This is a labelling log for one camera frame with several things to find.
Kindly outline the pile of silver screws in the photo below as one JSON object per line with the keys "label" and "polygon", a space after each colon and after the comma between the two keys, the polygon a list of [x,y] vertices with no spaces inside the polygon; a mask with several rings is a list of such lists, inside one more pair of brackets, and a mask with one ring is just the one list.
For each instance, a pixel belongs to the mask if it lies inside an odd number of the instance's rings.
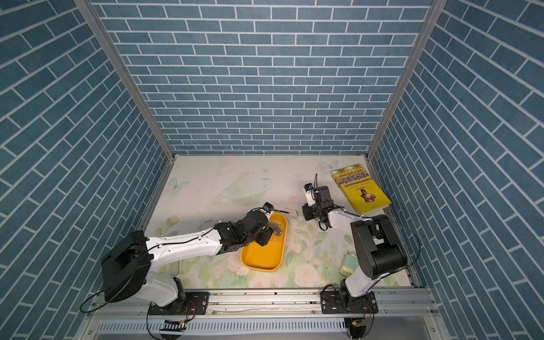
{"label": "pile of silver screws", "polygon": [[280,237],[283,234],[282,225],[278,224],[276,222],[269,222],[268,228],[272,232],[273,235]]}

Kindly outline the yellow plastic storage tray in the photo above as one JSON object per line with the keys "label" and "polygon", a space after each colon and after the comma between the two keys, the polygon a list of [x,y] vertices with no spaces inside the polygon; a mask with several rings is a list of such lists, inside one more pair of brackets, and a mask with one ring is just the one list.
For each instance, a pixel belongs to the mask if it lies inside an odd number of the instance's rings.
{"label": "yellow plastic storage tray", "polygon": [[253,242],[242,249],[240,258],[242,264],[248,269],[274,272],[282,264],[288,220],[285,215],[275,213],[271,217],[271,222],[276,224],[282,233],[279,236],[272,234],[266,246]]}

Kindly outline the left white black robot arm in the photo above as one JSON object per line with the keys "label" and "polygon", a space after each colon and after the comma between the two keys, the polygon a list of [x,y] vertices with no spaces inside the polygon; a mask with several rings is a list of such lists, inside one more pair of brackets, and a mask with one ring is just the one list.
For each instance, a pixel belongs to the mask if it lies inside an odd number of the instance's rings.
{"label": "left white black robot arm", "polygon": [[175,237],[131,232],[101,260],[105,301],[117,303],[137,296],[165,307],[181,300],[181,281],[160,276],[159,269],[184,259],[237,252],[253,242],[265,246],[273,234],[269,227],[273,214],[274,209],[266,204],[237,222],[219,222],[202,232]]}

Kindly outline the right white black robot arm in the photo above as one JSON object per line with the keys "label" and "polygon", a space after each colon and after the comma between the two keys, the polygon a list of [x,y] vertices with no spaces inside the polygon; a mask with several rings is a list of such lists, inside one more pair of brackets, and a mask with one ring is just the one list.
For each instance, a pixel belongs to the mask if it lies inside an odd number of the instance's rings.
{"label": "right white black robot arm", "polygon": [[321,230],[351,233],[357,266],[334,293],[334,299],[321,293],[322,302],[345,313],[376,313],[372,289],[384,278],[408,267],[408,258],[400,238],[386,215],[368,217],[346,211],[332,200],[327,186],[304,186],[307,203],[303,206],[306,221],[316,220]]}

